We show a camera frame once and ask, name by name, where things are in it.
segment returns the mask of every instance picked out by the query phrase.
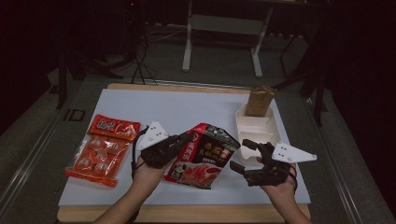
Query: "human arm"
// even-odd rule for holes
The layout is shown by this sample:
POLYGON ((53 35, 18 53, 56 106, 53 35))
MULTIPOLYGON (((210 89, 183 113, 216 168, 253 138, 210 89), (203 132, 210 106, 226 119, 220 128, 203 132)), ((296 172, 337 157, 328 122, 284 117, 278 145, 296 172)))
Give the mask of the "human arm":
MULTIPOLYGON (((139 157, 136 167, 142 163, 143 160, 139 157)), ((124 224, 127 222, 157 188, 163 178, 163 173, 171 163, 169 162, 162 169, 148 167, 146 164, 141 165, 134 172, 131 187, 93 223, 124 224)))
MULTIPOLYGON (((295 169, 290 168, 290 172, 295 174, 295 169)), ((309 218, 301 211, 294 198, 294 180, 288 176, 285 183, 277 186, 261 186, 269 196, 276 211, 286 220, 288 224, 312 224, 309 218)))

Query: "white table leg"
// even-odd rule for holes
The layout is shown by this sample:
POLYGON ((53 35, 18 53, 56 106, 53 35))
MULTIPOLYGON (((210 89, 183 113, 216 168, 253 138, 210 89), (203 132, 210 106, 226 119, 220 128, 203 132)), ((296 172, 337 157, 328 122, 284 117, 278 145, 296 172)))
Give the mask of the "white table leg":
POLYGON ((187 18, 187 42, 186 48, 184 50, 184 58, 183 58, 183 72, 190 71, 190 61, 191 61, 191 17, 192 17, 192 0, 189 0, 189 16, 187 18))
POLYGON ((262 30, 260 31, 260 34, 259 34, 259 39, 257 41, 257 45, 254 49, 251 49, 251 58, 253 60, 254 73, 257 78, 262 78, 262 66, 260 65, 259 51, 260 51, 260 48, 262 47, 262 41, 264 40, 265 32, 267 30, 268 23, 271 19, 272 12, 273 12, 273 9, 271 7, 268 8, 267 15, 265 16, 265 21, 262 24, 262 30))

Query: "open box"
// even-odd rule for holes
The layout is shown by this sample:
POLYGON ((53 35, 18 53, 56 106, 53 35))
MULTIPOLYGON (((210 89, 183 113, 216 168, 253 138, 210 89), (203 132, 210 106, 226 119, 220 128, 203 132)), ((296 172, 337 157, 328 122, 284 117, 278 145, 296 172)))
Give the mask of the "open box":
MULTIPOLYGON (((264 117, 245 116, 247 105, 243 104, 235 114, 236 130, 238 140, 249 139, 256 143, 268 143, 273 146, 282 142, 283 123, 277 110, 276 103, 273 100, 267 109, 264 117)), ((239 159, 245 165, 261 165, 256 161, 256 157, 260 157, 261 153, 258 149, 252 150, 248 147, 241 146, 239 151, 239 159)))

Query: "plastic packaging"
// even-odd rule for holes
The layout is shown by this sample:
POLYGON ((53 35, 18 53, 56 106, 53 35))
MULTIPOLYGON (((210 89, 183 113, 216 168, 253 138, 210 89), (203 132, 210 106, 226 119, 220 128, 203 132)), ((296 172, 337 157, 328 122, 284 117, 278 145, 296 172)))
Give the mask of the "plastic packaging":
POLYGON ((193 140, 181 149, 163 179, 199 189, 211 189, 240 144, 221 128, 206 123, 200 123, 188 133, 194 133, 193 140))
POLYGON ((116 175, 139 129, 139 122, 96 115, 73 163, 65 168, 64 173, 116 187, 116 175))

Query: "wooden table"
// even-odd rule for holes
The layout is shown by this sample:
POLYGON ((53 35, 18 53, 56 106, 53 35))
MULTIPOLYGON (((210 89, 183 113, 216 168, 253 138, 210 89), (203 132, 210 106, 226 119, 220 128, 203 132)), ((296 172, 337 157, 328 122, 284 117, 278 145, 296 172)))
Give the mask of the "wooden table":
MULTIPOLYGON (((149 86, 110 84, 112 90, 139 91, 188 91, 247 94, 245 90, 213 89, 200 87, 149 86)), ((307 204, 299 204, 310 217, 307 204)), ((58 219, 62 222, 92 222, 102 215, 108 206, 60 206, 58 219)), ((238 205, 143 205, 136 222, 167 223, 266 223, 284 222, 270 204, 238 205)))

